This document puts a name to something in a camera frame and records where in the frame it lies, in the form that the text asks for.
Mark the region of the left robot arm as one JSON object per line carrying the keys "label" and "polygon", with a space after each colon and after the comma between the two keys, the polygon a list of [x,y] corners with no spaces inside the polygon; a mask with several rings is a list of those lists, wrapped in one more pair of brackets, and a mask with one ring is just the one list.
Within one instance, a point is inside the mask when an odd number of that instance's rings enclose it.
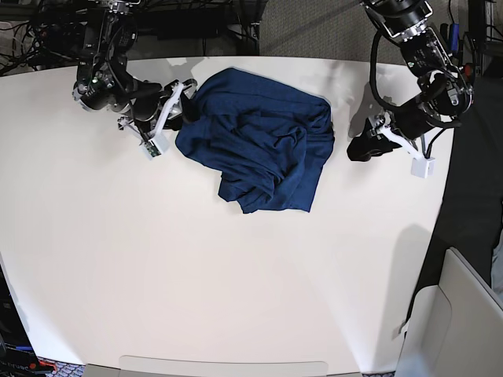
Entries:
{"label": "left robot arm", "polygon": [[[426,1],[364,1],[362,6],[376,28],[370,52],[369,86],[381,107],[347,148],[355,162],[367,162],[398,148],[410,147],[430,157],[432,146],[418,150],[416,141],[429,131],[458,128],[460,117],[472,104],[473,88],[455,66],[445,46],[427,20],[432,8]],[[420,92],[404,104],[381,97],[377,87],[377,58],[385,38],[400,49]]]}

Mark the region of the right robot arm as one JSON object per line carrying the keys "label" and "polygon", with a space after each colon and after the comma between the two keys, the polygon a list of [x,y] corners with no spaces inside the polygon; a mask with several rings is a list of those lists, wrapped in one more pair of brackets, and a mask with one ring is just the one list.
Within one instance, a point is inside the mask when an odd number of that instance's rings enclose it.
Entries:
{"label": "right robot arm", "polygon": [[139,1],[92,1],[86,10],[83,49],[72,96],[88,111],[107,108],[121,115],[122,130],[141,138],[161,130],[180,130],[200,112],[191,99],[197,81],[174,80],[163,86],[141,81],[127,71],[127,52],[138,38],[134,11]]}

